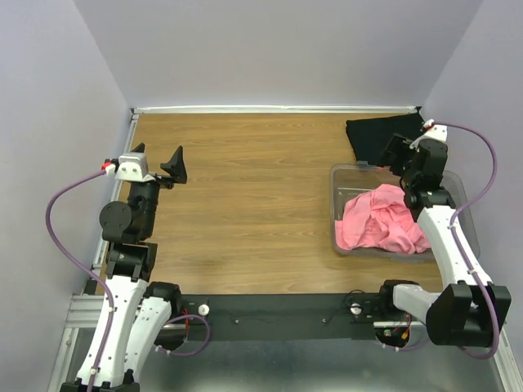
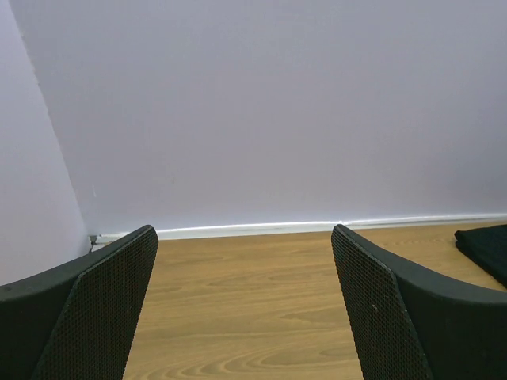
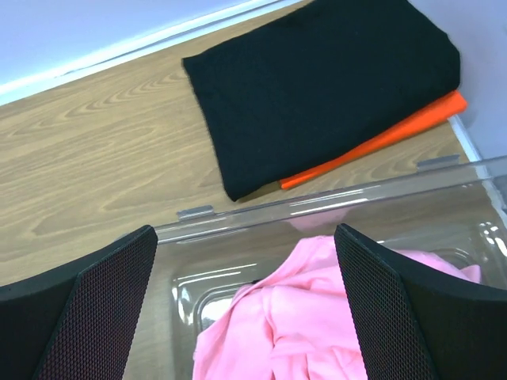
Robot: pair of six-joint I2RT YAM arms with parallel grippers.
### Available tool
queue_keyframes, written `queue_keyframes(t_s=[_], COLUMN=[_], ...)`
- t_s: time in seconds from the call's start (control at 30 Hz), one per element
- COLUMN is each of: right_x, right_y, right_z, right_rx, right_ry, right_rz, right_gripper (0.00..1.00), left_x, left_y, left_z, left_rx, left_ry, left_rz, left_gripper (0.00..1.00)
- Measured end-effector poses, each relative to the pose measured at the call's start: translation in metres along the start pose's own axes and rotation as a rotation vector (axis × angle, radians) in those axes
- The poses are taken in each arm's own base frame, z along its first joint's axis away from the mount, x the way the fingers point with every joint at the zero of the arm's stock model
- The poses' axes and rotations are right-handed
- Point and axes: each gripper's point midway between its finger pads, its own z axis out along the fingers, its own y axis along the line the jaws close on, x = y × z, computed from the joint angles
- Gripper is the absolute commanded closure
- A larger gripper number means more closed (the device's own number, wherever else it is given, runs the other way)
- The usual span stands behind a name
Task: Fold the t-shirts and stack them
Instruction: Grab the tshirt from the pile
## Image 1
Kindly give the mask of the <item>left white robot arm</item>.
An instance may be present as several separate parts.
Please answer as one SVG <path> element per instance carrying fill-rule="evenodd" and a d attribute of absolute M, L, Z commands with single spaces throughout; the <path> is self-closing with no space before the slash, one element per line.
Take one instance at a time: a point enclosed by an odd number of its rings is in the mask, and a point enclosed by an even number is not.
<path fill-rule="evenodd" d="M 105 173 L 130 189 L 126 201 L 107 203 L 99 215 L 101 237 L 109 244 L 105 299 L 89 351 L 74 381 L 62 384 L 63 391 L 138 391 L 160 329 L 180 316 L 178 285 L 150 279 L 158 246 L 149 239 L 161 189 L 188 180 L 183 148 L 160 167 L 160 174 L 149 170 L 143 144 L 105 161 Z"/>

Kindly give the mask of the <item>clear plastic bin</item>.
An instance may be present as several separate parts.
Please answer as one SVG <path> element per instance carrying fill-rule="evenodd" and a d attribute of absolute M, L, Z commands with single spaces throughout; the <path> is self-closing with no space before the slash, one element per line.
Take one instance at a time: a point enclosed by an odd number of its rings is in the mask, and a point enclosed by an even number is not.
<path fill-rule="evenodd" d="M 431 249 L 422 253 L 400 254 L 387 252 L 381 248 L 356 248 L 348 251 L 337 245 L 335 222 L 342 219 L 346 203 L 360 194 L 377 188 L 381 184 L 391 184 L 399 187 L 400 178 L 393 176 L 388 168 L 375 167 L 366 162 L 356 164 L 337 164 L 330 169 L 330 229 L 331 243 L 334 251 L 343 256 L 377 257 L 380 259 L 390 258 L 396 261 L 425 262 L 435 261 Z M 457 207 L 467 202 L 467 194 L 461 178 L 454 172 L 445 170 L 441 185 L 449 191 Z M 477 239 L 472 213 L 465 210 L 459 215 L 459 222 L 465 237 L 476 257 L 481 255 L 480 245 Z"/>

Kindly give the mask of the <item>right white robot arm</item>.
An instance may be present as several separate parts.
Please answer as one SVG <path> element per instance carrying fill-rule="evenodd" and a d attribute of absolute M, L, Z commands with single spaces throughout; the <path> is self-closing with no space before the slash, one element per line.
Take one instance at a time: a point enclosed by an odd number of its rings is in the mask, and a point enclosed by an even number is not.
<path fill-rule="evenodd" d="M 492 282 L 468 244 L 454 199 L 441 184 L 447 158 L 442 140 L 394 135 L 378 162 L 400 178 L 405 205 L 430 243 L 443 290 L 431 293 L 411 281 L 387 280 L 376 310 L 387 320 L 410 314 L 426 327 L 433 344 L 485 348 L 489 358 L 498 348 L 512 297 Z"/>

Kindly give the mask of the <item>pink t shirt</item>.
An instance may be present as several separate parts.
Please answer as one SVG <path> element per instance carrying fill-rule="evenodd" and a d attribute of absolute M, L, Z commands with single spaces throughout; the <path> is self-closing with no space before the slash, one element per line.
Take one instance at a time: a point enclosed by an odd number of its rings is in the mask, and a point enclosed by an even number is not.
<path fill-rule="evenodd" d="M 380 248 L 406 255 L 430 249 L 426 235 L 405 205 L 404 196 L 400 187 L 382 184 L 347 201 L 342 218 L 334 223 L 337 246 L 344 251 Z"/>

